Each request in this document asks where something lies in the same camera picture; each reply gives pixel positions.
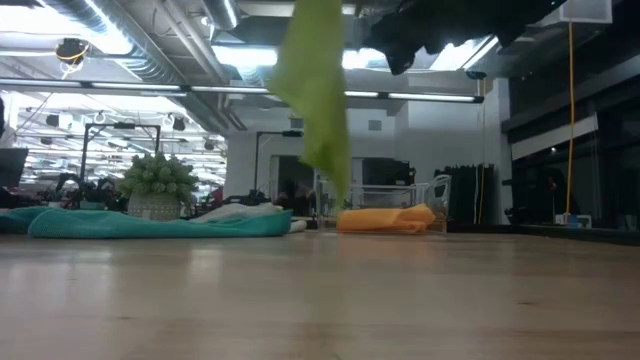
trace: light wood table surface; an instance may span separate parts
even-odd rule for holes
[[[0,237],[0,360],[640,359],[640,248]]]

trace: teal mat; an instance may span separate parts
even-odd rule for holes
[[[0,214],[0,231],[34,238],[233,238],[282,236],[291,228],[291,212],[223,222],[158,222],[111,211],[33,207]]]

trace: yellow cord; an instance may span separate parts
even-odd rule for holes
[[[574,89],[574,59],[573,59],[573,19],[569,18],[569,96],[571,107],[571,136],[569,138],[569,169],[567,174],[567,207],[565,211],[565,224],[569,222],[571,211],[571,183],[573,181],[573,128],[576,123],[576,98]]]
[[[487,79],[482,79],[482,96],[487,96]],[[480,213],[478,214],[478,224],[482,223],[482,205],[484,202],[484,168],[486,164],[486,154],[485,154],[485,143],[487,139],[485,138],[485,129],[486,129],[486,118],[487,112],[485,103],[482,103],[482,181],[480,182],[482,185],[480,186]]]
[[[73,56],[69,56],[69,57],[64,57],[64,56],[58,56],[58,59],[60,60],[77,60],[80,56],[84,55],[87,53],[87,51],[89,50],[89,45],[84,47],[84,50],[82,50],[81,52],[79,52],[78,54],[75,54]]]
[[[71,69],[73,69],[73,65],[76,64],[76,62],[78,61],[78,58],[73,59],[73,63],[71,65],[69,65],[69,67],[67,68],[67,71],[65,71],[64,75],[62,75],[62,80],[66,79],[67,76],[69,76],[69,74],[71,74]]]

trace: green fabric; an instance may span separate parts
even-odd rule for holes
[[[341,0],[297,0],[269,84],[304,119],[302,160],[333,181],[339,199],[351,180],[343,41]]]
[[[25,233],[34,238],[233,238],[287,234],[291,212],[236,218],[216,223],[185,220],[158,222],[112,211],[62,210],[47,207],[16,209],[0,214],[0,231]]]

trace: orange towel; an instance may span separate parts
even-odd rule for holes
[[[435,219],[424,204],[409,209],[350,210],[338,216],[338,231],[421,234]]]

